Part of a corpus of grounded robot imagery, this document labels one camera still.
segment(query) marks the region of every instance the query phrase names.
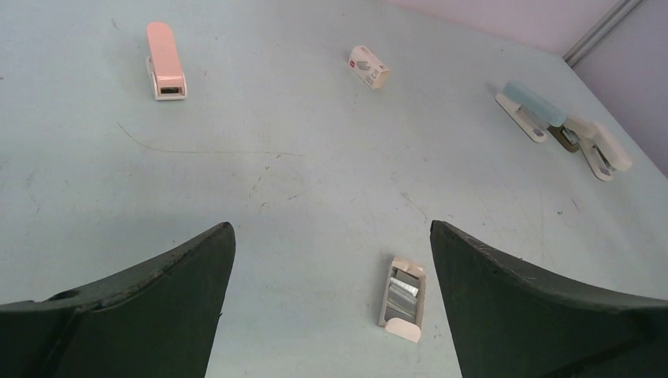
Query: pink wall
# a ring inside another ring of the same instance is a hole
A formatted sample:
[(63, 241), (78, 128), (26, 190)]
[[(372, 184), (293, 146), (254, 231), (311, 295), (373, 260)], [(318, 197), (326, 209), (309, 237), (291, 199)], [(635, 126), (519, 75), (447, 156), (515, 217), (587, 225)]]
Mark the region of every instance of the pink wall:
[(647, 0), (575, 73), (668, 176), (668, 1)]
[(389, 0), (565, 54), (618, 0)]

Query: box of staples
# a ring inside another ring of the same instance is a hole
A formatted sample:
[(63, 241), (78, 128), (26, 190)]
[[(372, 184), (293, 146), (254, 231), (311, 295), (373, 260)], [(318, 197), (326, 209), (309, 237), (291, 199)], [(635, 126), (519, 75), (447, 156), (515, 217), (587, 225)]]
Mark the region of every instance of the box of staples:
[(371, 89), (382, 87), (390, 75), (390, 69), (366, 46), (355, 47), (348, 64)]

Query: gray tabletop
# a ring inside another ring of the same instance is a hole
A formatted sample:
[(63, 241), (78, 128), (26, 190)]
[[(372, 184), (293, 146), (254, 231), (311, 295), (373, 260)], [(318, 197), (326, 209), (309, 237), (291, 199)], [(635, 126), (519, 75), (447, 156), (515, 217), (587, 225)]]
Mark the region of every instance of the gray tabletop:
[[(188, 99), (156, 102), (145, 27)], [(371, 91), (366, 44), (392, 69)], [(587, 283), (668, 298), (668, 182), (559, 59), (380, 1), (0, 6), (0, 302), (43, 300), (232, 222), (209, 376), (459, 376), (429, 247), (446, 220)], [(493, 93), (521, 80), (603, 122), (611, 183), (531, 142)], [(377, 327), (395, 255), (425, 266), (419, 344)]]

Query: table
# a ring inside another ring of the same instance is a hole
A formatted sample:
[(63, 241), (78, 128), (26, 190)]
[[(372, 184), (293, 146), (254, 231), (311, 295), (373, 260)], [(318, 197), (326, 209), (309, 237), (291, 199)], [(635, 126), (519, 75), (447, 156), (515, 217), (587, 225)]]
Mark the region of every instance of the table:
[[(170, 24), (188, 99), (156, 102)], [(347, 67), (366, 44), (393, 73)], [(208, 376), (460, 376), (429, 246), (446, 220), (576, 280), (668, 298), (668, 182), (559, 57), (380, 1), (5, 2), (0, 302), (43, 300), (221, 221), (237, 254)], [(496, 105), (510, 79), (608, 125), (602, 183)], [(388, 264), (425, 266), (418, 345), (377, 327)]]

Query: pink stapler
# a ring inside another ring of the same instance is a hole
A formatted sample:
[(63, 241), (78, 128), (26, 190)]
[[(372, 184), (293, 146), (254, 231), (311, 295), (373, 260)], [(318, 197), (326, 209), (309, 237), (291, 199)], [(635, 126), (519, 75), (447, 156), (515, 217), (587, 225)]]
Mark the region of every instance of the pink stapler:
[(186, 77), (176, 51), (172, 29), (162, 22), (147, 26), (150, 56), (146, 64), (156, 101), (186, 98)]

